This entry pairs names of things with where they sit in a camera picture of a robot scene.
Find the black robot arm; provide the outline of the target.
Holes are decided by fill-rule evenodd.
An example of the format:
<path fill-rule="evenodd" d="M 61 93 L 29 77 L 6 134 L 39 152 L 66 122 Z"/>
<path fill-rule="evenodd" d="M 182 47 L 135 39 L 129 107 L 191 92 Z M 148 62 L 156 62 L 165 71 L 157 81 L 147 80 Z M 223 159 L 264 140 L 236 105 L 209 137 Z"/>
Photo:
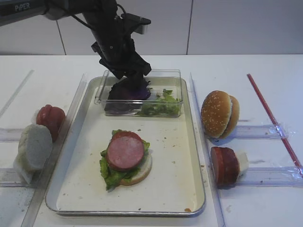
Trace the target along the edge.
<path fill-rule="evenodd" d="M 151 66 L 135 50 L 131 34 L 144 34 L 151 21 L 127 13 L 115 0 L 2 0 L 1 26 L 43 15 L 55 21 L 72 17 L 87 27 L 95 38 L 92 50 L 99 63 L 118 80 L 110 99 L 146 100 L 151 95 L 144 76 Z"/>

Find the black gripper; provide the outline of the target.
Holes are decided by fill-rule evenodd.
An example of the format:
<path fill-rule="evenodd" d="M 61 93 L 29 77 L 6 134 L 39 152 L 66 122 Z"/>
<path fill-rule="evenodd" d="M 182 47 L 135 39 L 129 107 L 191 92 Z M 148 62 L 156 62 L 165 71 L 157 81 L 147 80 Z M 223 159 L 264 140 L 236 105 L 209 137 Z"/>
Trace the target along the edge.
<path fill-rule="evenodd" d="M 135 50 L 131 34 L 127 34 L 120 16 L 92 22 L 92 33 L 96 42 L 91 46 L 101 57 L 99 63 L 105 66 L 117 79 L 115 89 L 130 89 L 132 97 L 147 97 L 147 85 L 144 76 L 151 66 Z"/>

